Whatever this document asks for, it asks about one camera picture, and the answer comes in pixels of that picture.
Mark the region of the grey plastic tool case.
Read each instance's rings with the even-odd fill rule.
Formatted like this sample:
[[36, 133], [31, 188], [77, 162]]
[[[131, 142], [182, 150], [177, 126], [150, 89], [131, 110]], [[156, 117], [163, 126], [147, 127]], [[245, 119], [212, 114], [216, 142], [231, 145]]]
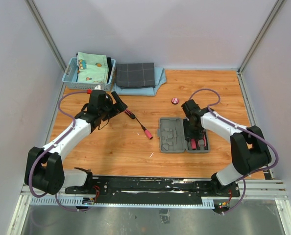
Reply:
[[195, 139], [197, 141], [200, 137], [186, 137], [186, 118], [162, 117], [159, 120], [158, 129], [159, 147], [162, 153], [208, 153], [211, 148], [208, 132], [206, 131], [206, 133], [209, 150], [192, 150], [190, 140]]

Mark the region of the pink black pliers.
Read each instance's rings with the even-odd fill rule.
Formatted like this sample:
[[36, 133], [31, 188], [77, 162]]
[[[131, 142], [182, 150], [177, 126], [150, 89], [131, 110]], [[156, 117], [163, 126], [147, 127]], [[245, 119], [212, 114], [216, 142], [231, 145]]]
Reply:
[[209, 150], [206, 131], [201, 132], [200, 138], [196, 141], [196, 144], [196, 149], [199, 151]]

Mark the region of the pink screwdriver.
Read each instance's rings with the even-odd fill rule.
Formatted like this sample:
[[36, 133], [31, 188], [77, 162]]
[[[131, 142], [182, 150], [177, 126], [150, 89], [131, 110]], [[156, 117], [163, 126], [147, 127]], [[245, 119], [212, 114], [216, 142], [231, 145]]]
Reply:
[[140, 126], [141, 126], [141, 128], [143, 129], [143, 131], [144, 131], [144, 134], [146, 135], [146, 137], [149, 139], [149, 140], [151, 140], [151, 139], [153, 139], [153, 136], [152, 136], [152, 134], [141, 124], [141, 122], [137, 119], [137, 118], [135, 118], [135, 120], [140, 124]]
[[191, 139], [190, 140], [190, 144], [191, 144], [192, 150], [195, 150], [196, 149], [196, 141], [195, 141], [195, 139]]

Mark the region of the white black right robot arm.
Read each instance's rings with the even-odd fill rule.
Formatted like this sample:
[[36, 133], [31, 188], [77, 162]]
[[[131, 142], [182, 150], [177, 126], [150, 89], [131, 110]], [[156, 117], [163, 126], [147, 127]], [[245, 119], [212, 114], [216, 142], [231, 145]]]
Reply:
[[189, 130], [214, 132], [230, 144], [231, 163], [211, 177], [211, 191], [217, 196], [228, 191], [233, 182], [271, 163], [271, 154], [261, 129], [234, 123], [211, 108], [201, 109], [190, 99], [181, 105]]

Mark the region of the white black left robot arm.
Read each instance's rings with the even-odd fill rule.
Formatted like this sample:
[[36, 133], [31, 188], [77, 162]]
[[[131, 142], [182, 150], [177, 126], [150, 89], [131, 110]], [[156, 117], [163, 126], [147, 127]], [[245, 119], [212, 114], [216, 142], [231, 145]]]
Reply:
[[77, 187], [87, 194], [93, 190], [93, 174], [89, 170], [74, 168], [65, 170], [63, 162], [70, 152], [96, 129], [124, 112], [127, 105], [116, 92], [88, 90], [89, 101], [81, 111], [70, 115], [71, 124], [54, 140], [43, 147], [33, 147], [28, 152], [24, 182], [37, 198], [56, 195], [63, 188]]

